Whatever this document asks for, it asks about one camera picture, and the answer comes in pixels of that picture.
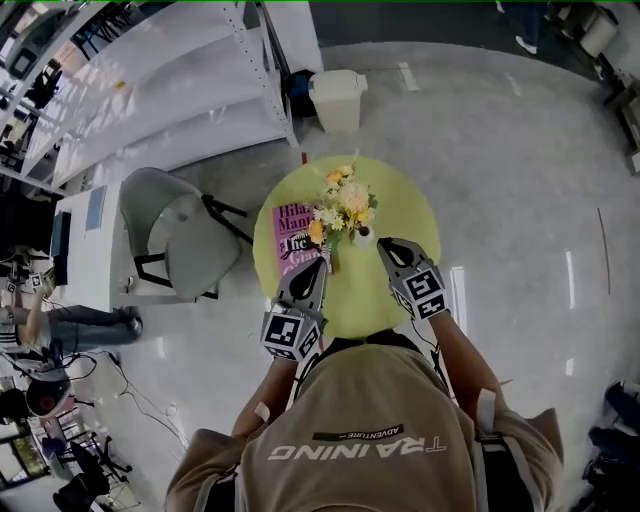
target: metal shelving unit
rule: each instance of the metal shelving unit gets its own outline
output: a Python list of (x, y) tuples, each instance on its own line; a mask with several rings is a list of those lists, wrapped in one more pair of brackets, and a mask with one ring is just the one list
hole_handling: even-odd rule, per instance
[(88, 171), (110, 181), (278, 138), (297, 145), (268, 32), (246, 29), (244, 7), (176, 2), (112, 42), (43, 109), (22, 177), (60, 141), (54, 189)]

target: shoe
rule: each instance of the shoe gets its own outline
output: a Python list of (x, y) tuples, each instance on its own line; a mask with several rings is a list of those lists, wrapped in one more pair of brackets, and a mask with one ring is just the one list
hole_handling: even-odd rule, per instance
[(121, 309), (124, 316), (128, 319), (140, 318), (140, 311), (135, 306), (127, 306), (126, 308)]
[(536, 53), (538, 53), (538, 47), (537, 46), (531, 46), (530, 44), (525, 43), (524, 40), (520, 36), (516, 36), (516, 43), (518, 43), (520, 46), (522, 46), (531, 55), (535, 55)]
[(141, 318), (134, 318), (129, 322), (129, 329), (136, 338), (142, 336), (142, 328), (144, 327)]

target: small white vase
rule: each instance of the small white vase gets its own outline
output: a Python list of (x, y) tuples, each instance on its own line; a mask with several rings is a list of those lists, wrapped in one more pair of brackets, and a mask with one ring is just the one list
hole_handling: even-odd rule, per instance
[(353, 243), (359, 249), (366, 249), (373, 243), (374, 237), (375, 234), (373, 233), (372, 227), (366, 226), (358, 228), (353, 234)]

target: flower bouquet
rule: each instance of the flower bouquet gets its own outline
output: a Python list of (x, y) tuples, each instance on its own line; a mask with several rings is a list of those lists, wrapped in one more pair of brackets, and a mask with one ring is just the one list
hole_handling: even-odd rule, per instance
[(330, 172), (322, 196), (312, 203), (313, 220), (309, 223), (309, 237), (331, 251), (346, 234), (373, 239), (371, 222), (378, 205), (369, 186), (359, 181), (354, 165), (344, 165)]

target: white flower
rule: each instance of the white flower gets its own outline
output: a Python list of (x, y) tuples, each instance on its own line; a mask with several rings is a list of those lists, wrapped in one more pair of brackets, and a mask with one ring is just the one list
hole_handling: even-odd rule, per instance
[(352, 181), (340, 188), (338, 200), (348, 212), (363, 212), (369, 207), (369, 191), (366, 185)]

